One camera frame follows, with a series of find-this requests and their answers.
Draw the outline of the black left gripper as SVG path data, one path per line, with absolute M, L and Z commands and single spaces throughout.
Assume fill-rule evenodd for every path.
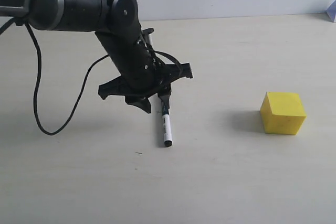
M 149 98 L 158 94 L 164 111 L 170 109 L 170 96 L 172 93 L 171 83 L 180 78 L 193 78 L 191 65 L 182 64 L 182 71 L 177 65 L 162 64 L 155 72 L 154 84 L 146 90 L 136 90 L 132 88 L 123 76 L 119 76 L 105 84 L 99 86 L 98 95 L 106 99 L 111 95 L 124 96 L 127 105 L 135 106 L 146 113 L 151 113 Z

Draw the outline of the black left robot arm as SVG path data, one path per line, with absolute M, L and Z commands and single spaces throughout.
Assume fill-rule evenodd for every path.
M 37 30 L 95 33 L 120 73 L 99 86 L 102 99 L 123 96 L 150 113 L 157 95 L 169 109 L 172 82 L 192 77 L 189 63 L 153 49 L 154 30 L 141 28 L 137 0 L 1 0 L 1 15 Z

